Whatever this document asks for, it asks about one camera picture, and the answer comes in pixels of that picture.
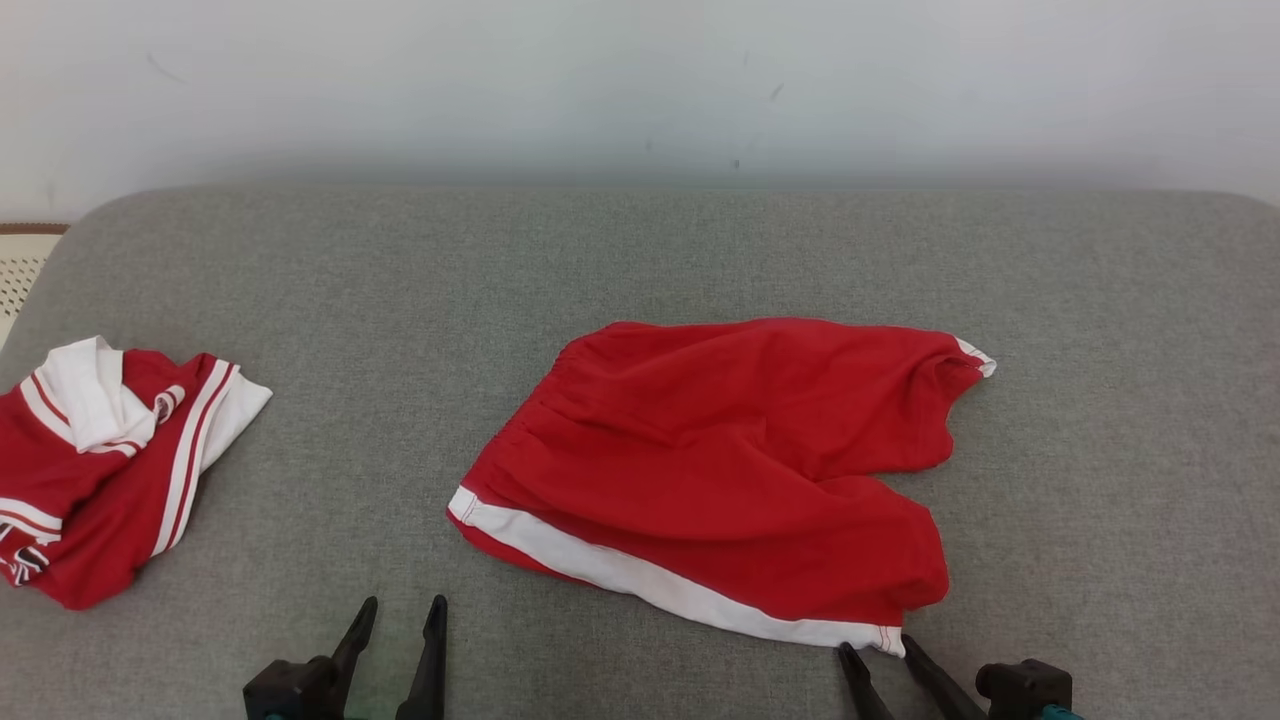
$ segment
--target white wall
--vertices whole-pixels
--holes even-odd
[[[0,0],[0,220],[348,167],[1280,201],[1280,3]]]

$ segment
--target white stripe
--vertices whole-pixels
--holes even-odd
[[[27,521],[44,525],[50,530],[63,529],[63,521],[58,518],[40,510],[35,505],[12,497],[0,497],[0,516],[13,516],[18,520],[26,519]]]
[[[108,452],[120,452],[120,454],[124,454],[125,457],[133,457],[134,455],[138,454],[138,451],[134,450],[132,445],[124,445],[124,443],[120,443],[120,445],[95,445],[93,447],[86,450],[84,452],[95,452],[97,455],[105,455]]]
[[[60,533],[50,533],[47,530],[41,530],[41,529],[38,529],[38,528],[36,528],[33,525],[27,524],[26,521],[23,521],[22,518],[13,518],[10,515],[0,515],[0,521],[8,523],[8,524],[13,525],[14,528],[18,528],[19,530],[27,533],[32,538],[35,538],[37,541],[41,541],[41,542],[44,542],[46,544],[50,543],[50,542],[55,542],[55,541],[63,539],[63,536]]]
[[[72,438],[70,425],[59,420],[58,415],[54,415],[54,411],[45,404],[45,400],[40,397],[40,388],[36,387],[36,380],[28,377],[19,383],[19,387],[22,388],[22,398],[27,401],[27,409],[31,410],[31,414],[35,415],[42,425],[52,430],[55,436],[74,446],[76,442]],[[49,395],[49,386],[45,386],[45,395]]]
[[[221,382],[223,375],[229,369],[229,363],[216,360],[212,372],[209,373],[205,384],[200,387],[200,393],[196,395],[196,400],[191,404],[191,414],[187,415],[187,421],[182,427],[182,436],[178,439],[178,448],[174,451],[173,470],[169,473],[169,493],[164,502],[160,533],[156,536],[156,544],[151,551],[152,557],[165,551],[169,536],[173,533],[173,527],[178,521],[178,505],[182,502],[182,488],[187,484],[187,465],[191,457],[191,443],[196,441],[196,425],[200,423],[200,415],[205,406],[214,398],[218,383]]]
[[[182,519],[178,521],[178,534],[173,537],[173,542],[169,543],[169,547],[178,544],[178,541],[182,539],[182,533],[187,532],[187,520],[191,518],[191,506],[196,503],[196,489],[200,488],[200,469],[204,468],[202,459],[205,456],[205,439],[209,437],[209,432],[214,427],[214,418],[218,415],[218,407],[223,404],[223,400],[227,398],[227,393],[230,392],[232,386],[234,384],[234,375],[238,372],[239,365],[232,365],[230,369],[227,370],[227,382],[223,383],[223,389],[218,393],[218,397],[209,404],[209,411],[205,415],[205,424],[196,428],[196,455],[192,456],[193,464],[191,470],[191,487],[187,489],[187,503],[182,506]]]
[[[449,501],[449,514],[493,539],[511,546],[543,565],[593,585],[639,596],[681,618],[756,638],[819,647],[842,642],[855,648],[876,647],[906,656],[902,628],[836,620],[780,620],[760,610],[682,578],[648,560],[609,547],[591,544],[539,520],[524,510],[481,502],[467,488]],[[882,639],[888,635],[888,647]]]
[[[968,342],[956,337],[956,345],[960,346],[960,351],[970,357],[977,357],[982,360],[982,366],[978,370],[982,372],[982,377],[989,378],[992,373],[996,372],[996,361],[991,359],[986,352],[978,350],[977,347],[969,345]]]

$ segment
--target gray fabric surface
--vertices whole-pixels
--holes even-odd
[[[72,614],[0,592],[0,716],[237,717],[275,657],[381,612],[353,716],[390,717],[434,593],[452,717],[852,717],[831,651],[506,566],[444,506],[575,336],[813,315],[952,332],[1000,361],[933,510],[951,594],[906,629],[970,685],[1034,656],[1092,719],[1280,707],[1280,213],[1196,193],[206,188],[58,246],[0,356],[95,333],[210,351],[275,391],[182,543]],[[900,717],[933,717],[864,652]]]

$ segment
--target wall mark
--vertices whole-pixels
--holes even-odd
[[[173,82],[177,82],[178,85],[187,85],[187,81],[160,67],[160,63],[156,60],[156,56],[152,55],[151,53],[147,53],[147,64],[151,65],[151,69],[172,79]]]

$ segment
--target teal component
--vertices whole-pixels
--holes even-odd
[[[1046,705],[1044,711],[1041,712],[1041,720],[1084,720],[1084,717],[1080,717],[1061,705]]]

